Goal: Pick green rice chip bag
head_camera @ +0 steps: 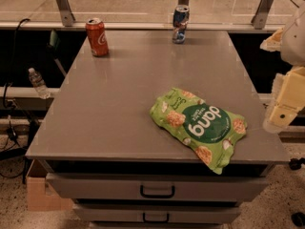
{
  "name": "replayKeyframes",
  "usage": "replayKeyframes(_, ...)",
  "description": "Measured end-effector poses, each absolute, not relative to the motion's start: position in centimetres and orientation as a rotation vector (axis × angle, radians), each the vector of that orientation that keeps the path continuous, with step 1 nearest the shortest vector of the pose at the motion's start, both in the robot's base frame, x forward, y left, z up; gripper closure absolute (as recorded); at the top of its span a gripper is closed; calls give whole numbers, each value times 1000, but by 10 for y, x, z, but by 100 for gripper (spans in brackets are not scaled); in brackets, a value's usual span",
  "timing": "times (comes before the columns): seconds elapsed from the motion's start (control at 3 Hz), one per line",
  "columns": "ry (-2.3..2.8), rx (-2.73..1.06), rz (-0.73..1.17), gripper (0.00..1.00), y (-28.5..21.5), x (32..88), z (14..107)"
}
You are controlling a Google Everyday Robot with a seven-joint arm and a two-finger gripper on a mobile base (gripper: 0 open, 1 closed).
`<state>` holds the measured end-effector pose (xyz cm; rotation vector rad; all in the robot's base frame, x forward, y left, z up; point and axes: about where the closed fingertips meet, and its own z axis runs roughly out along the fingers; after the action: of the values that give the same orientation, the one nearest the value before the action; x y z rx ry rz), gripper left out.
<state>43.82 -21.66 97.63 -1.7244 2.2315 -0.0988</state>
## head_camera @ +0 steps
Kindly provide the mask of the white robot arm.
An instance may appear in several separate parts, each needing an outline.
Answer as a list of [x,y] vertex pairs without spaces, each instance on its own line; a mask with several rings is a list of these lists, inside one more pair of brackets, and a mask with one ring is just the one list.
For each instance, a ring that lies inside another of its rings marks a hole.
[[280,52],[281,59],[292,65],[286,74],[275,75],[263,122],[267,132],[280,133],[305,108],[305,4],[283,28],[265,39],[260,48]]

